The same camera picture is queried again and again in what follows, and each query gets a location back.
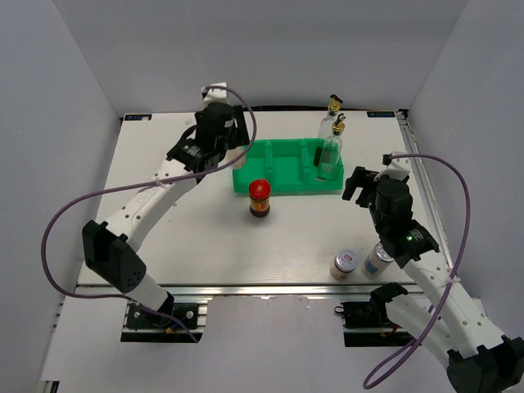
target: white can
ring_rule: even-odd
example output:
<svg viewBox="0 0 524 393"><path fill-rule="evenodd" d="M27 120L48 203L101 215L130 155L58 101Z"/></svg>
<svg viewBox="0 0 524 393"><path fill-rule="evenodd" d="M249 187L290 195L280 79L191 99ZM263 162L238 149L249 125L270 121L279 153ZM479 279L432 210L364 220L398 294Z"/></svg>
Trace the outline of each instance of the white can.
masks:
<svg viewBox="0 0 524 393"><path fill-rule="evenodd" d="M329 272L333 278L342 280L346 278L353 270L357 269L359 259L352 250L341 250L335 257Z"/></svg>
<svg viewBox="0 0 524 393"><path fill-rule="evenodd" d="M377 243L364 261L362 272L365 276L373 278L389 268L392 262L395 260L387 254L381 243Z"/></svg>

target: mounting plate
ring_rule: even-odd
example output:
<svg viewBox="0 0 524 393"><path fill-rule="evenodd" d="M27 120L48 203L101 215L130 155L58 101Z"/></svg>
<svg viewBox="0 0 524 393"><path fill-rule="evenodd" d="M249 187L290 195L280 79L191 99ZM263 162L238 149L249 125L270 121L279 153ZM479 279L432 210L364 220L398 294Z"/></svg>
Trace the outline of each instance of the mounting plate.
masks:
<svg viewBox="0 0 524 393"><path fill-rule="evenodd" d="M192 312L192 317L188 318L187 313ZM198 304L197 303L174 303L173 304L173 316L177 319L183 319L183 324L189 330L197 328L198 320ZM158 329L167 328L171 323L169 320L162 321L162 324L154 324L140 306L131 304L129 305L128 320L125 326L128 329L146 330L146 329ZM182 330L180 326L174 328L174 330Z"/></svg>
<svg viewBox="0 0 524 393"><path fill-rule="evenodd" d="M379 313L373 310L369 301L347 301L342 303L344 326L351 328L393 328L394 323L383 321L381 323Z"/></svg>

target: green tray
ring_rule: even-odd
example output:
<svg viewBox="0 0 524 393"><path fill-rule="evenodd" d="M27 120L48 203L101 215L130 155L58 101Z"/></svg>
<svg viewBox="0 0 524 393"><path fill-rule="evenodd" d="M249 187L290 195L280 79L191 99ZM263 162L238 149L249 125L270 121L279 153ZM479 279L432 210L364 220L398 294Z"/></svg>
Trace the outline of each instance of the green tray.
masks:
<svg viewBox="0 0 524 393"><path fill-rule="evenodd" d="M233 171L233 190L247 193L249 184L265 178L271 192L325 193L340 191L344 183L344 165L338 161L331 180L316 180L318 168L313 165L314 153L320 140L267 139L253 143L247 153L246 164Z"/></svg>

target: bottle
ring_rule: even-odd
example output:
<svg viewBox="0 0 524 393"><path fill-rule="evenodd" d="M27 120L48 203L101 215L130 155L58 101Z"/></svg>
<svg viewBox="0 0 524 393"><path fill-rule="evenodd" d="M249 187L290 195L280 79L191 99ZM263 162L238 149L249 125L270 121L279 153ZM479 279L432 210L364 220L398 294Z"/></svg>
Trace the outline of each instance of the bottle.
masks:
<svg viewBox="0 0 524 393"><path fill-rule="evenodd" d="M382 244L377 243L364 261L362 271L366 277L373 278L389 268L393 262L395 260L387 254Z"/></svg>
<svg viewBox="0 0 524 393"><path fill-rule="evenodd" d="M346 117L343 113L340 113L333 123L332 134L326 138L322 149L322 155L320 156L320 162L318 163L317 180L330 180L335 173L337 163L341 158L342 150L342 132L344 131L345 124L344 120Z"/></svg>
<svg viewBox="0 0 524 393"><path fill-rule="evenodd" d="M331 98L331 102L327 107L327 115L322 119L322 121L320 121L320 128L318 129L318 139L320 139L320 141L318 141L317 150L314 154L314 166L318 166L318 163L320 162L324 141L331 135L331 127L333 126L337 113L341 109L341 104L343 103L343 101L335 94L332 94L329 97Z"/></svg>
<svg viewBox="0 0 524 393"><path fill-rule="evenodd" d="M269 214L269 196L271 184L265 178L253 180L249 185L249 210L252 215L261 219Z"/></svg>

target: gold bottle cap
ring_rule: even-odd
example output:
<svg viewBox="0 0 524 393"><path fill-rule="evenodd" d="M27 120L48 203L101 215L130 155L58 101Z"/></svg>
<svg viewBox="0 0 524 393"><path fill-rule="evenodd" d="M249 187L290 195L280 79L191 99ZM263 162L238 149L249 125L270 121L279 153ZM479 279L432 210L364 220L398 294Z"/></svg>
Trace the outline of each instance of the gold bottle cap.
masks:
<svg viewBox="0 0 524 393"><path fill-rule="evenodd" d="M337 97L335 94L332 94L329 97L331 98L331 102L329 103L329 106L327 108L330 111L338 112L341 109L341 104L344 102L339 97Z"/></svg>
<svg viewBox="0 0 524 393"><path fill-rule="evenodd" d="M346 128L346 125L344 124L344 120L346 119L346 115L343 113L340 113L337 117L337 120L333 123L333 132L337 135L340 135L342 132L344 132L344 129Z"/></svg>

